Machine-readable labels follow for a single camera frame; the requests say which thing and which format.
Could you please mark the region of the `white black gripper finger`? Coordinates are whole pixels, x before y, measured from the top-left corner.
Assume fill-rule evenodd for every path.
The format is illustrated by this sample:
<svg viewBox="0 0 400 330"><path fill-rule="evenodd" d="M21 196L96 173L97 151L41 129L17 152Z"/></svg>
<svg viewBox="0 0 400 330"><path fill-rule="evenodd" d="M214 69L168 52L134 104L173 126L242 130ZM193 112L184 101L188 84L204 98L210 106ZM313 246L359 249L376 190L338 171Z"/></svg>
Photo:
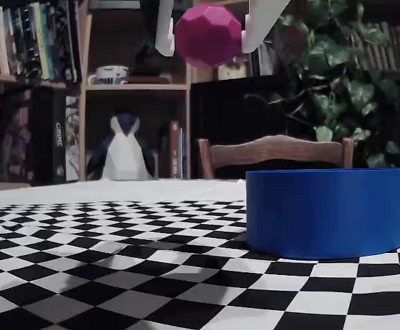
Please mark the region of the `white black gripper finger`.
<svg viewBox="0 0 400 330"><path fill-rule="evenodd" d="M162 55L172 57L175 53L173 0L160 0L155 34L155 48Z"/></svg>

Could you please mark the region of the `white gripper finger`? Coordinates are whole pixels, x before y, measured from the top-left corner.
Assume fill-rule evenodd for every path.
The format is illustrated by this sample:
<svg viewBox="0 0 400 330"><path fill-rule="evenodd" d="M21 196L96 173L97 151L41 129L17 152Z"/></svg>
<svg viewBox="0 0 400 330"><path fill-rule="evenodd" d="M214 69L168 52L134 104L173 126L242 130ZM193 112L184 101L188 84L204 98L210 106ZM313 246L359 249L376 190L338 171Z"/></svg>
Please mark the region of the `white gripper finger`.
<svg viewBox="0 0 400 330"><path fill-rule="evenodd" d="M290 0L249 0L245 29L241 32L242 53L255 51L269 34Z"/></svg>

